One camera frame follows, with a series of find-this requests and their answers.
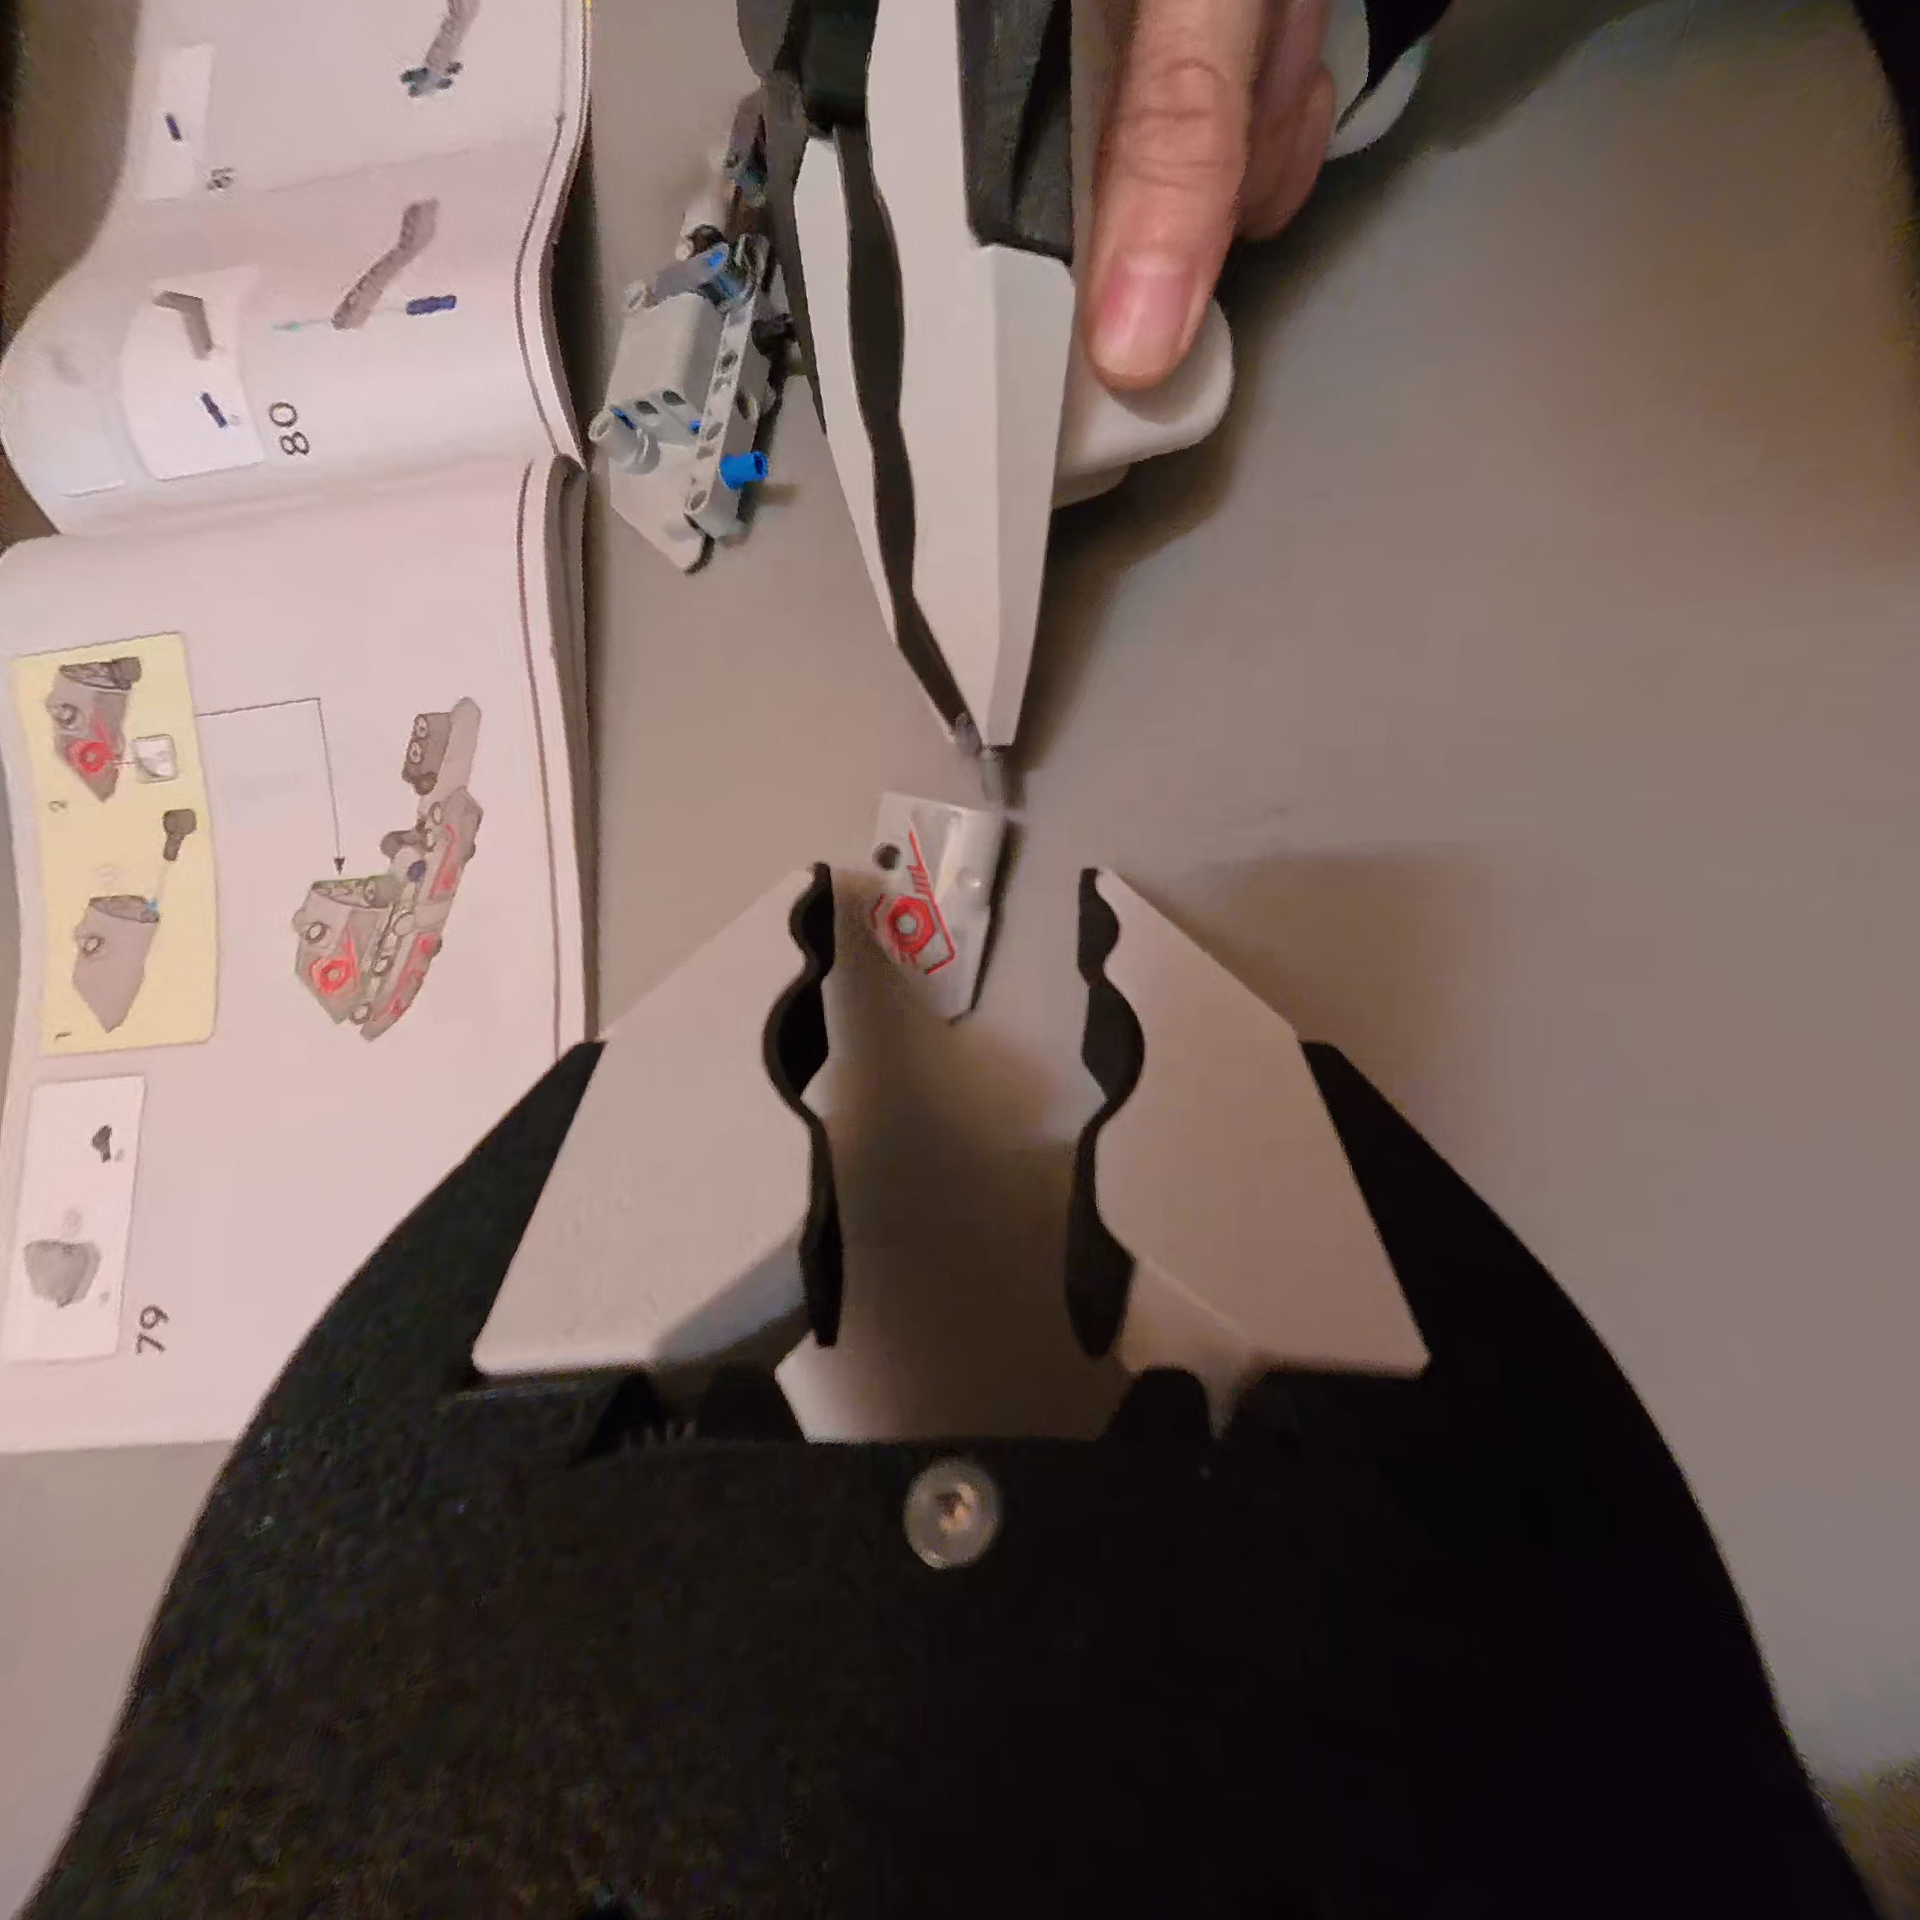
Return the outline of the grey panel with red print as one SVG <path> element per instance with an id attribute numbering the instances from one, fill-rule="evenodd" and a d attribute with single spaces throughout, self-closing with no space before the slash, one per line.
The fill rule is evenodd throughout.
<path id="1" fill-rule="evenodd" d="M 884 794 L 872 835 L 872 936 L 939 1022 L 966 1022 L 996 928 L 1011 823 Z"/>

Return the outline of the person's right hand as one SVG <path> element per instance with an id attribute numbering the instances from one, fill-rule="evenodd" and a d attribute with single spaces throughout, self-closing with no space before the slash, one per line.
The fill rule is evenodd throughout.
<path id="1" fill-rule="evenodd" d="M 1084 245 L 1093 377 L 1157 391 L 1236 238 L 1278 233 L 1333 136 L 1325 0 L 1143 0 L 1118 60 Z"/>

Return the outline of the grey desk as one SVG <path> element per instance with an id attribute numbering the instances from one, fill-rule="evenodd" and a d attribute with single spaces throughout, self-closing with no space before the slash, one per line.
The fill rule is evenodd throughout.
<path id="1" fill-rule="evenodd" d="M 1608 1340 L 1829 1783 L 1917 1767 L 1917 223 L 1846 6 L 1449 6 L 1055 521 L 966 1022 L 824 982 L 814 1438 L 1084 1438 L 1074 879 L 1341 1045 Z"/>

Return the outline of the grey toy brick assembly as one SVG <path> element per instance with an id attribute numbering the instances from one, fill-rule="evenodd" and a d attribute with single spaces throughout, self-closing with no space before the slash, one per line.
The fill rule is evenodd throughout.
<path id="1" fill-rule="evenodd" d="M 699 572 L 748 534 L 791 347 L 769 101 L 748 94 L 674 258 L 621 297 L 605 398 L 586 427 L 610 515 L 674 572 Z"/>

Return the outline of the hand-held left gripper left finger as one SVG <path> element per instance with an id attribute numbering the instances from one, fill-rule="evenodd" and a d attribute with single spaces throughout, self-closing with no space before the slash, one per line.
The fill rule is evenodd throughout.
<path id="1" fill-rule="evenodd" d="M 713 1375 L 840 1340 L 834 876 L 802 865 L 610 1022 L 480 1375 Z"/>

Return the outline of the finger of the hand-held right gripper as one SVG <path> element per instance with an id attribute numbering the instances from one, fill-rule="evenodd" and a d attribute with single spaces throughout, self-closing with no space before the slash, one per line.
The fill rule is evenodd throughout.
<path id="1" fill-rule="evenodd" d="M 814 412 L 878 623 L 941 732 L 975 732 L 912 586 L 919 498 L 902 449 L 902 276 L 867 128 L 802 142 L 786 253 Z"/>
<path id="2" fill-rule="evenodd" d="M 878 6 L 840 128 L 845 321 L 891 630 L 975 756 L 1007 756 L 1043 624 L 1074 326 L 1072 258 L 994 245 L 966 195 L 966 6 Z"/>

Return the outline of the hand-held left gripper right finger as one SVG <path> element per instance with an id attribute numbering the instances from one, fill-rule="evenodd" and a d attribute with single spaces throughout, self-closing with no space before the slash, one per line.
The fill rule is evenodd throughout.
<path id="1" fill-rule="evenodd" d="M 1143 1379 L 1421 1379 L 1405 1308 L 1301 1032 L 1115 868 L 1078 868 L 1072 1336 Z"/>

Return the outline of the open instruction booklet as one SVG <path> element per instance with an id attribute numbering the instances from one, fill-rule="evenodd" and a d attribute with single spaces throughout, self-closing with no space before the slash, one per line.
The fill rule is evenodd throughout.
<path id="1" fill-rule="evenodd" d="M 3 352 L 9 1452 L 234 1440 L 586 1042 L 586 6 L 140 6 Z"/>

